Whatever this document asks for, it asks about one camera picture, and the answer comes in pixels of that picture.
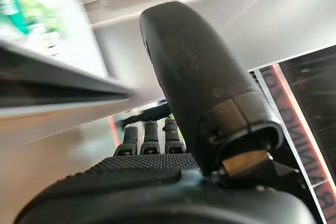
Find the green product packaging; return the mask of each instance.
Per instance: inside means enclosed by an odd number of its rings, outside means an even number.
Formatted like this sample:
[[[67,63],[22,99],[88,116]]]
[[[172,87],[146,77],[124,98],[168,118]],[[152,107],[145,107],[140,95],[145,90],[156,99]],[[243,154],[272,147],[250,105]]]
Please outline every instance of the green product packaging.
[[[29,33],[18,0],[0,0],[0,13],[23,34]]]

